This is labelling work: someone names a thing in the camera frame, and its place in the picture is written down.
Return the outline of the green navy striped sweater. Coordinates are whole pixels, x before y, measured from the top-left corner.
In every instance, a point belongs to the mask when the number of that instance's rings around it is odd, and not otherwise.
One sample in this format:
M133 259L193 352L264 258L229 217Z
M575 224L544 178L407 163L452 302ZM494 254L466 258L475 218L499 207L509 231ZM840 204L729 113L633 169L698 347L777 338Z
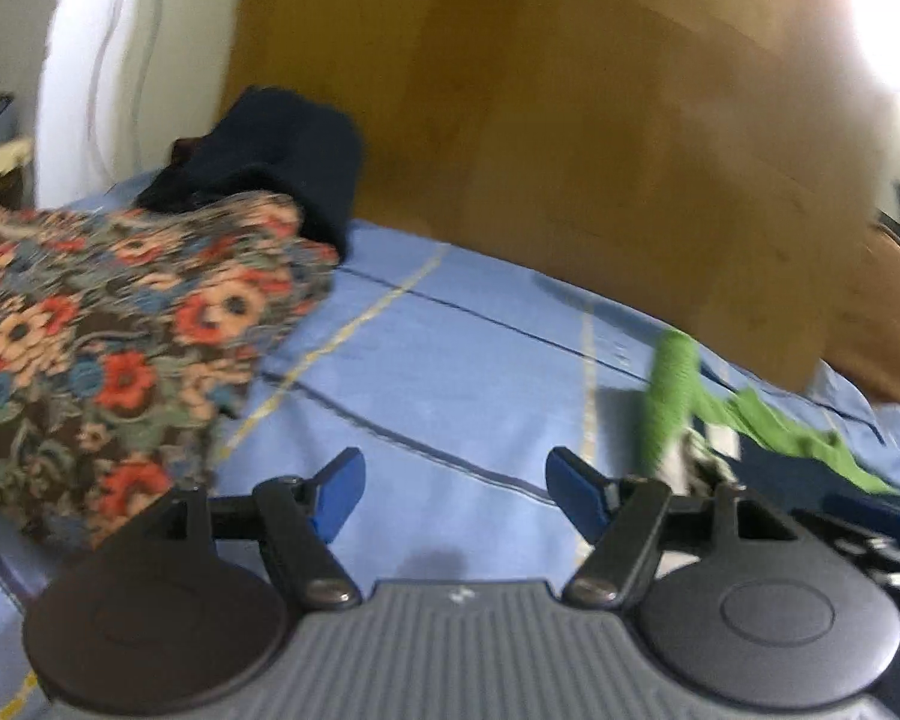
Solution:
M642 406L641 475L665 481L676 494L708 496L746 470L769 468L777 481L793 481L802 463L854 491L900 500L900 487L867 470L834 429L795 421L749 387L727 398L711 394L696 341L678 330L663 333Z

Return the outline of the black folded garment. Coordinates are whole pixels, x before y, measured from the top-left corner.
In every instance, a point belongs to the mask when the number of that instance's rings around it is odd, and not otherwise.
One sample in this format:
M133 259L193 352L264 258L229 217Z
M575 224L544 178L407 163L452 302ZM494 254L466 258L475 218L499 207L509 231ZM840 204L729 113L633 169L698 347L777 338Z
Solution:
M302 236L345 259L363 160L349 115L290 89L250 86L211 132L173 142L136 204L170 215L237 193L284 193L302 208Z

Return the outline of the floral patterned cloth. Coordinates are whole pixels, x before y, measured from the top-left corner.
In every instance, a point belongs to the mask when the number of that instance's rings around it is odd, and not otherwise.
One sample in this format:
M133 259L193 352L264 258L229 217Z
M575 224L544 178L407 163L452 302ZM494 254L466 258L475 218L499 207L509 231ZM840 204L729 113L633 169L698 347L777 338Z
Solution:
M0 206L0 514L86 548L178 481L340 255L281 193L159 216Z

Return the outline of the brown cushion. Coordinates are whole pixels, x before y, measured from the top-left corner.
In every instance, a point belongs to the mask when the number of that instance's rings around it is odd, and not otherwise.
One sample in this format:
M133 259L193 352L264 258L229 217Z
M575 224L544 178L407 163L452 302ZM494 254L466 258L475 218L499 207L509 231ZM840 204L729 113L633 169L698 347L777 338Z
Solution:
M872 224L824 360L873 403L900 405L900 238Z

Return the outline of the blue bed sheet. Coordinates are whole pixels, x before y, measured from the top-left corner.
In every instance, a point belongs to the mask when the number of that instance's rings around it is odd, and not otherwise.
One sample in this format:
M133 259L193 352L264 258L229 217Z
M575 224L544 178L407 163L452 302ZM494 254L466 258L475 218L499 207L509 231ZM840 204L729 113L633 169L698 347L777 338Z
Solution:
M0 514L0 718L900 718L898 603L792 517L884 497L804 463L708 496L641 475L665 332L356 224L217 421L211 481L86 548ZM752 388L884 473L870 413L699 359L711 394ZM365 493L325 544L299 491L346 447ZM549 497L554 447L631 489L596 544Z

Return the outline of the wooden headboard panel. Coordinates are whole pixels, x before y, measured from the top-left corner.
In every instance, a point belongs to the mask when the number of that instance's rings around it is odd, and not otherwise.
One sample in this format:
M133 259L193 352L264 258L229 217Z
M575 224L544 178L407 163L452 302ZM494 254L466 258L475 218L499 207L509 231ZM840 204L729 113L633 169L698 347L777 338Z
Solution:
M357 211L809 381L894 103L848 0L242 0L227 86L354 117Z

